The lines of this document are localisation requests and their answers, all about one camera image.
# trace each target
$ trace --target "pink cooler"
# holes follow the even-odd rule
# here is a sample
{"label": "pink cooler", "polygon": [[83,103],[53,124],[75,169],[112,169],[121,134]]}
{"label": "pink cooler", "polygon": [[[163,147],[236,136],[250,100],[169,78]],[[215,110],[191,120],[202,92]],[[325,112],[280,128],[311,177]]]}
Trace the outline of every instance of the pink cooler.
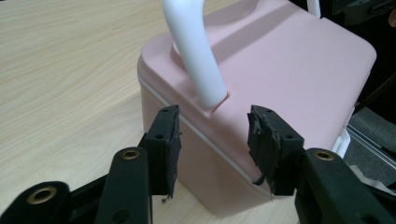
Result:
{"label": "pink cooler", "polygon": [[248,154],[251,105],[275,110],[305,148],[345,151],[345,127],[375,61],[366,41],[287,0],[235,3],[205,16],[205,29],[204,0],[173,1],[181,8],[175,15],[193,11],[190,24],[186,15],[169,18],[178,10],[169,2],[173,35],[151,39],[138,61],[144,127],[160,108],[180,105],[178,178],[212,213],[228,216],[271,200],[267,186],[251,184],[260,176]]}

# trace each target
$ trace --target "pink storage bin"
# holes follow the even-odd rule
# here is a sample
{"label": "pink storage bin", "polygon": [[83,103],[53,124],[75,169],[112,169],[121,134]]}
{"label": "pink storage bin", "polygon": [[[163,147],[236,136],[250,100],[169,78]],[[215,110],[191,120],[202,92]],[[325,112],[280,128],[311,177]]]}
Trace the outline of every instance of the pink storage bin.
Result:
{"label": "pink storage bin", "polygon": [[251,105],[272,108],[304,139],[332,149],[375,61],[363,39],[287,0],[239,2],[205,17],[227,98],[211,108],[171,34],[151,39],[137,65],[145,131],[157,111],[180,105],[179,180],[215,215],[271,200],[248,155]]}

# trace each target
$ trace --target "white handle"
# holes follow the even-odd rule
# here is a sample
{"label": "white handle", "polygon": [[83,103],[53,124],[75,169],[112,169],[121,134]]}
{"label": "white handle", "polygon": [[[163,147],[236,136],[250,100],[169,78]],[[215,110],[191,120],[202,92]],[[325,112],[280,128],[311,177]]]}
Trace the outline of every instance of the white handle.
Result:
{"label": "white handle", "polygon": [[205,0],[163,0],[163,12],[201,104],[210,109],[227,96],[221,73],[206,37]]}

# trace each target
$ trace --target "pink box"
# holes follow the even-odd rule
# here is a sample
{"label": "pink box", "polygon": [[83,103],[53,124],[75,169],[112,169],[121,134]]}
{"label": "pink box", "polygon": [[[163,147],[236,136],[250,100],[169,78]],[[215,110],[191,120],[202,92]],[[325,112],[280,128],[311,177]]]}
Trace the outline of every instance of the pink box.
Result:
{"label": "pink box", "polygon": [[375,61],[366,41],[287,0],[247,5],[205,17],[228,93],[218,106],[201,106],[170,34],[151,39],[137,66],[145,131],[160,108],[180,105],[178,178],[218,216],[271,200],[251,184],[260,176],[248,155],[251,105],[274,109],[305,148],[332,149]]}

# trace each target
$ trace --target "wooden table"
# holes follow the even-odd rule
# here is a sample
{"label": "wooden table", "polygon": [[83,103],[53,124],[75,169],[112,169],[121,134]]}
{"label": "wooden table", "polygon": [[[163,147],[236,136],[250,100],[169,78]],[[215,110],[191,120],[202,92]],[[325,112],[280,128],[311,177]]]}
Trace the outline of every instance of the wooden table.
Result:
{"label": "wooden table", "polygon": [[[207,1],[205,12],[232,1]],[[162,1],[0,2],[0,211],[25,189],[76,189],[143,133],[136,62],[167,31]],[[215,217],[179,182],[155,223],[297,223],[293,199]]]}

